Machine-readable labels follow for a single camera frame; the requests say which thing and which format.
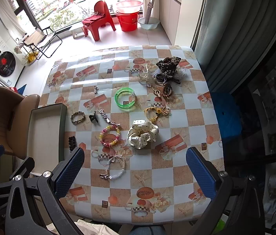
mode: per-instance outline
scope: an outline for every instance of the black claw clip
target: black claw clip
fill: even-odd
[[[97,119],[97,114],[96,112],[93,113],[93,115],[89,115],[89,119],[92,122],[93,120],[95,120],[96,122],[99,122]]]

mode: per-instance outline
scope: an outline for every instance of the red bucket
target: red bucket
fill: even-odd
[[[116,11],[115,14],[119,20],[122,31],[130,32],[137,29],[139,11],[130,14],[124,14]]]

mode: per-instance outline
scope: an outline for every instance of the jeans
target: jeans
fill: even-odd
[[[129,235],[166,235],[163,226],[142,226],[132,230]]]

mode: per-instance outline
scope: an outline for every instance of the small white stool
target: small white stool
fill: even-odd
[[[75,39],[76,37],[81,36],[80,33],[84,34],[82,28],[83,28],[83,24],[81,22],[79,22],[79,23],[73,24],[71,26],[71,28],[69,29],[69,32]]]

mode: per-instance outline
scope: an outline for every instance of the red cloth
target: red cloth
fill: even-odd
[[[104,18],[104,14],[98,13],[98,14],[96,14],[96,15],[92,15],[92,16],[90,16],[90,17],[85,18],[85,19],[82,21],[82,23],[83,23],[84,25],[88,26],[88,25],[90,25],[91,23],[93,23],[94,21],[97,21],[97,20],[99,20],[99,19],[101,19],[101,18]]]

